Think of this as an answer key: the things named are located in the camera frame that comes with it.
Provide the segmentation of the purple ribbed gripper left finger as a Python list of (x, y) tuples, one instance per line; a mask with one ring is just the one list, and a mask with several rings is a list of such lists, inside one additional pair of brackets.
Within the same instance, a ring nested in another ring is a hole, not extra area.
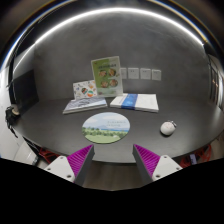
[(91, 144), (69, 156), (59, 156), (45, 171), (82, 186), (94, 154), (94, 145)]

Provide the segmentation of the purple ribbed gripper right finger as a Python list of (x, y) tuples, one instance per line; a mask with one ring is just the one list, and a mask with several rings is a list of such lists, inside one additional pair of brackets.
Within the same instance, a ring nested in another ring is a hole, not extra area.
[(159, 156), (137, 144), (133, 145), (133, 156), (145, 185), (182, 169), (182, 167), (168, 155)]

